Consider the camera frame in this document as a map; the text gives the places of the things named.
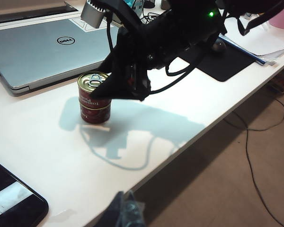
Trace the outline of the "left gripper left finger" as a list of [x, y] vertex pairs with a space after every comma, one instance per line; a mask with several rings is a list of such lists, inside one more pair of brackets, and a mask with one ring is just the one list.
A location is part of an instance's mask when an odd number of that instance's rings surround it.
[[124, 201], [124, 192], [118, 192], [109, 206], [105, 209], [95, 227], [120, 227], [121, 226], [121, 210]]

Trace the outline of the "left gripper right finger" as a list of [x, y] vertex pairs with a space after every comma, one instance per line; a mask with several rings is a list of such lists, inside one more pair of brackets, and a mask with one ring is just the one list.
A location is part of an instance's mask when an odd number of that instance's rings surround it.
[[129, 191], [123, 203], [123, 226], [145, 227], [144, 209], [145, 203], [137, 201], [133, 191]]

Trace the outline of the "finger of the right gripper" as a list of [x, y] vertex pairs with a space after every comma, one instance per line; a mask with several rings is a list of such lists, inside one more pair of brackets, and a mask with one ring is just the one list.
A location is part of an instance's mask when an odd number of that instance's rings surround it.
[[132, 94], [134, 99], [143, 101], [151, 92], [151, 82], [145, 68], [133, 67], [132, 70]]
[[105, 82], [90, 95], [94, 99], [132, 99], [127, 79], [126, 67], [130, 65], [133, 47], [117, 44], [97, 68], [103, 73], [110, 73]]

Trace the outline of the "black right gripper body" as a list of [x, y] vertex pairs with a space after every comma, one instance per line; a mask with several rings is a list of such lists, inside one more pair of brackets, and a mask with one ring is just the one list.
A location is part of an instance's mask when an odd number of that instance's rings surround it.
[[131, 65], [161, 69], [176, 55], [205, 41], [223, 28], [214, 0], [170, 0], [170, 9], [143, 24], [122, 0], [97, 0], [96, 6], [123, 23], [117, 43], [101, 63], [101, 71], [124, 70]]

